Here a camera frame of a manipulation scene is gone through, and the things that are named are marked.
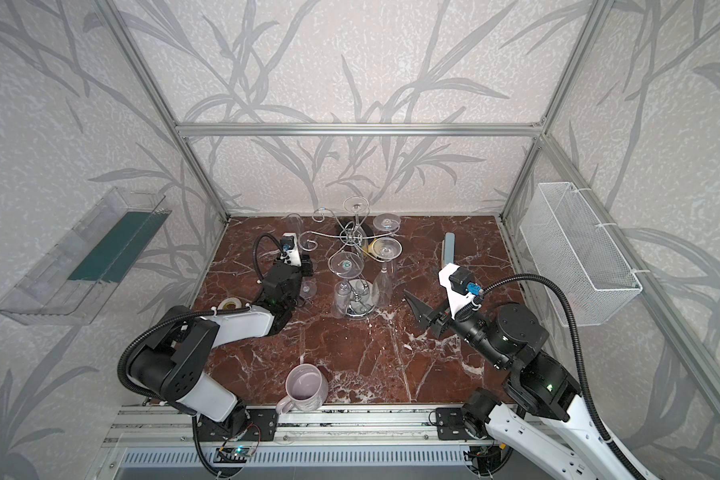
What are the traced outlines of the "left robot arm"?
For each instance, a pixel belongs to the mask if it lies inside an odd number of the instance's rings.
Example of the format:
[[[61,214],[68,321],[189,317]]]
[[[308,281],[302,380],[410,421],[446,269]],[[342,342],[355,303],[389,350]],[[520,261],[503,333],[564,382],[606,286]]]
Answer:
[[[126,347],[117,366],[120,383],[134,393],[165,401],[197,421],[212,423],[227,437],[242,434],[250,424],[244,401],[206,374],[205,365],[217,347],[278,334],[299,303],[302,280],[312,275],[309,258],[299,266],[278,260],[249,306],[170,309]]]

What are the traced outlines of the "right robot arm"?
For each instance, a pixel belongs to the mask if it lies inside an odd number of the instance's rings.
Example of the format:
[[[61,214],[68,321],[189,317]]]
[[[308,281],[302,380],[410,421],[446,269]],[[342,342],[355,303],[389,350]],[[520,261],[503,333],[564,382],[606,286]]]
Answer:
[[[513,406],[476,390],[462,407],[466,429],[520,453],[554,479],[652,479],[654,473],[629,451],[599,416],[586,374],[572,307],[560,287],[538,274],[512,275],[481,287],[468,269],[450,263],[438,274],[445,300],[430,307],[403,294],[420,328],[439,336],[455,333],[495,369]],[[500,286],[531,282],[557,298],[567,321],[575,372],[544,352],[549,333],[525,305],[509,302],[481,313],[483,301]]]

